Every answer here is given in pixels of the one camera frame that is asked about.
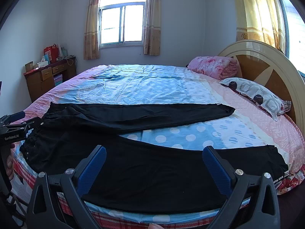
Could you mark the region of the person left hand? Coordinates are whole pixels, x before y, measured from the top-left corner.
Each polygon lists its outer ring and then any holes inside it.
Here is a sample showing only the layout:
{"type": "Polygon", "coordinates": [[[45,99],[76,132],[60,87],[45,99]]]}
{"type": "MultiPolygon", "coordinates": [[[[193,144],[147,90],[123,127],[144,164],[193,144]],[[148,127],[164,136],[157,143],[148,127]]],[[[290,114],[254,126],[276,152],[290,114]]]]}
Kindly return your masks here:
{"type": "Polygon", "coordinates": [[[14,178],[14,148],[15,148],[15,144],[13,143],[10,145],[10,153],[6,160],[6,164],[7,164],[6,174],[10,181],[14,178]]]}

